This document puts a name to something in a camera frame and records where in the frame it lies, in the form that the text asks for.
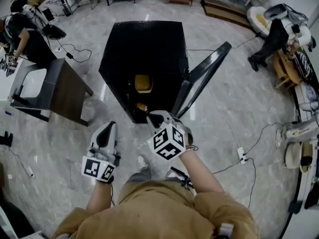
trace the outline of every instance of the power strip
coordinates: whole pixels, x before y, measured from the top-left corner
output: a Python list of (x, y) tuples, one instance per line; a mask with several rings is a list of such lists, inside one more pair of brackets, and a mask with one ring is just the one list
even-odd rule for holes
[(237, 149), (237, 154), (238, 154), (240, 163), (242, 165), (245, 164), (247, 162), (247, 159), (246, 159), (246, 153), (244, 152), (244, 148), (243, 147), (239, 147)]

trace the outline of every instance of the tan shirt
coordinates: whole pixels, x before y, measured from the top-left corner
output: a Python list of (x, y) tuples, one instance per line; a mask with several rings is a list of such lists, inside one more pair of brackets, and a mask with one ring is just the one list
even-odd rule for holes
[(192, 193), (175, 182), (147, 181), (123, 187), (119, 205), (90, 215), (75, 208), (53, 239), (210, 239), (222, 223), (234, 225), (232, 239), (257, 239), (246, 207), (224, 193)]

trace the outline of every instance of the person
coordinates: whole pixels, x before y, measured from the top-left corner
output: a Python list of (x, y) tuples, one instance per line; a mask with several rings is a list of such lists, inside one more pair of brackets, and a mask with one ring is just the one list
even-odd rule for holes
[[(278, 17), (278, 15), (276, 15), (276, 11), (271, 10), (274, 8), (276, 9), (279, 6), (285, 6), (285, 9), (289, 8), (287, 10), (287, 16), (275, 18), (276, 16)], [(292, 22), (292, 20), (295, 20), (297, 17), (291, 17), (290, 14), (295, 14), (300, 16), (300, 18), (304, 17), (305, 20), (308, 20), (302, 13), (294, 11), (286, 4), (279, 4), (268, 9), (264, 14), (265, 18), (268, 12), (271, 13), (270, 18), (273, 20), (269, 35), (261, 50), (248, 57), (248, 61), (255, 72), (258, 72), (259, 65), (267, 67), (266, 59), (275, 54), (278, 50), (288, 47), (290, 51), (287, 53), (287, 57), (291, 59), (292, 55), (300, 47), (310, 45), (312, 41), (312, 36), (306, 25), (306, 21), (298, 22), (296, 20)]]
[(13, 141), (13, 134), (8, 134), (7, 131), (4, 132), (4, 136), (0, 136), (0, 144), (11, 147)]
[(11, 12), (22, 12), (22, 7), (26, 5), (28, 0), (13, 0), (11, 4), (10, 11)]
[(196, 196), (172, 171), (164, 181), (152, 180), (150, 166), (140, 155), (140, 171), (120, 191), (118, 205), (111, 207), (111, 184), (96, 181), (86, 209), (75, 208), (52, 238), (225, 239), (218, 231), (230, 224), (230, 238), (257, 239), (249, 210), (224, 191), (196, 153), (188, 149), (179, 157)]
[(0, 35), (2, 45), (9, 45), (10, 52), (15, 51), (16, 60), (20, 55), (25, 55), (33, 63), (56, 59), (36, 26), (21, 13), (0, 19)]

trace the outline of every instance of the strap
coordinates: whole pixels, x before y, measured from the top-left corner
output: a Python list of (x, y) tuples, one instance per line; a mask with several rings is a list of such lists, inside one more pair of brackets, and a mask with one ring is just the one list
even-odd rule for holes
[(222, 238), (224, 236), (225, 238), (231, 238), (231, 235), (234, 230), (234, 225), (229, 223), (222, 223), (222, 225), (219, 228), (219, 234), (218, 236)]

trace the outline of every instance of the marble floor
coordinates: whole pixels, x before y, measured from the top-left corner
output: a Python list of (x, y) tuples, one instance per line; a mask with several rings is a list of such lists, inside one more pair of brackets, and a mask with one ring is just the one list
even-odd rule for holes
[[(156, 178), (163, 178), (171, 165), (184, 170), (179, 160), (168, 164), (150, 154), (146, 145), (150, 137), (147, 125), (130, 121), (98, 72), (113, 23), (129, 20), (181, 21), (188, 49), (216, 49), (225, 41), (237, 46), (254, 37), (248, 29), (205, 16), (198, 3), (193, 7), (166, 4), (165, 0), (138, 0), (136, 4), (115, 2), (111, 6), (100, 3), (94, 10), (81, 7), (73, 16), (63, 18), (59, 27), (67, 36), (61, 43), (92, 50), (91, 58), (83, 63), (67, 58), (94, 91), (83, 109), (83, 118), (90, 121), (89, 127), (57, 115), (52, 115), (46, 123), (10, 108), (11, 116), (0, 115), (2, 130), (14, 134), (11, 150), (35, 173), (35, 178), (29, 179), (17, 157), (1, 147), (0, 161), (6, 173), (13, 176), (12, 180), (6, 179), (5, 196), (25, 213), (36, 230), (42, 230), (48, 237), (74, 207), (86, 206), (93, 183), (81, 176), (82, 156), (86, 154), (92, 132), (108, 121), (118, 124), (119, 151), (123, 157), (115, 174), (115, 199), (128, 177), (138, 170), (136, 158), (140, 153), (149, 159)], [(237, 144), (226, 120), (239, 145), (247, 151), (266, 124), (284, 123), (294, 118), (292, 97), (285, 89), (274, 89), (276, 78), (271, 66), (256, 73), (247, 62), (247, 56), (257, 51), (262, 43), (262, 39), (256, 38), (232, 49), (182, 118), (193, 131), (198, 155), (212, 172), (238, 160)], [(58, 48), (56, 41), (51, 41), (51, 46), (52, 50)], [(88, 58), (86, 52), (73, 50), (71, 53), (77, 60)], [(65, 52), (55, 54), (65, 57)], [(190, 68), (209, 54), (209, 51), (189, 51)], [(276, 126), (265, 129), (258, 145), (248, 154), (257, 167), (250, 210), (260, 227), (261, 238), (267, 239), (276, 238), (286, 222), (298, 173), (282, 168), (284, 150), (275, 148), (276, 129)], [(251, 161), (216, 176), (226, 191), (248, 205), (254, 180)]]

